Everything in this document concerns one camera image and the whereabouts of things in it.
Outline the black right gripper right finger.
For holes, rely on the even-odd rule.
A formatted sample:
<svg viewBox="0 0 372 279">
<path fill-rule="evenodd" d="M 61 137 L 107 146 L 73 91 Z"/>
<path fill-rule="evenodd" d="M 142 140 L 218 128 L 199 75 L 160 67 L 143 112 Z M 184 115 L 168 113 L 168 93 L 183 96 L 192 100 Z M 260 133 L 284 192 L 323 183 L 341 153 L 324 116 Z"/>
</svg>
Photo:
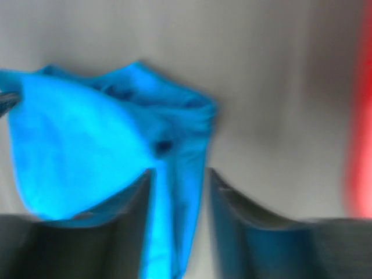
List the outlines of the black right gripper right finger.
<svg viewBox="0 0 372 279">
<path fill-rule="evenodd" d="M 286 218 L 210 170 L 221 278 L 370 278 L 371 220 Z"/>
</svg>

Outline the blue t shirt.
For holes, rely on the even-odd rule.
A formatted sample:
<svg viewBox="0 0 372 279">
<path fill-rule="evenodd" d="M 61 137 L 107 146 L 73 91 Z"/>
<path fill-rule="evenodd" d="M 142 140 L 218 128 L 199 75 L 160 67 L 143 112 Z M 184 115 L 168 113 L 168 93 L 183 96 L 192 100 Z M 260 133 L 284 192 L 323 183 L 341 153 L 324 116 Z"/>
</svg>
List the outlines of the blue t shirt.
<svg viewBox="0 0 372 279">
<path fill-rule="evenodd" d="M 142 63 L 98 77 L 55 65 L 1 71 L 13 169 L 26 208 L 71 218 L 154 168 L 141 278 L 182 278 L 201 205 L 215 102 Z"/>
</svg>

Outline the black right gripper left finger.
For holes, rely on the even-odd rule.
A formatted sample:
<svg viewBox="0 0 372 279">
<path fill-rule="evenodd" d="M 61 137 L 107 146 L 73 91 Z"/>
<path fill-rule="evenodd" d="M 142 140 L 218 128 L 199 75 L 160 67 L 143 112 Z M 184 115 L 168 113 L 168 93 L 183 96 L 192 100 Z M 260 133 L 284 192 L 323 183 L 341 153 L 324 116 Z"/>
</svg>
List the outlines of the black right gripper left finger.
<svg viewBox="0 0 372 279">
<path fill-rule="evenodd" d="M 138 278 L 152 169 L 78 216 L 1 215 L 1 278 Z"/>
</svg>

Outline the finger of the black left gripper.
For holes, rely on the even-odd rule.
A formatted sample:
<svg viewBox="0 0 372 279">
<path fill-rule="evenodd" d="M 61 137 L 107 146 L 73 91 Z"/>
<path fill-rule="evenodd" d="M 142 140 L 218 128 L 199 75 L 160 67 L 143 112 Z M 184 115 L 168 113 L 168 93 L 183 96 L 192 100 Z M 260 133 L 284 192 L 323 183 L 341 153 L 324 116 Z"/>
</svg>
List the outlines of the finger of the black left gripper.
<svg viewBox="0 0 372 279">
<path fill-rule="evenodd" d="M 22 96 L 17 92 L 2 92 L 0 94 L 0 117 L 6 115 L 22 100 Z"/>
</svg>

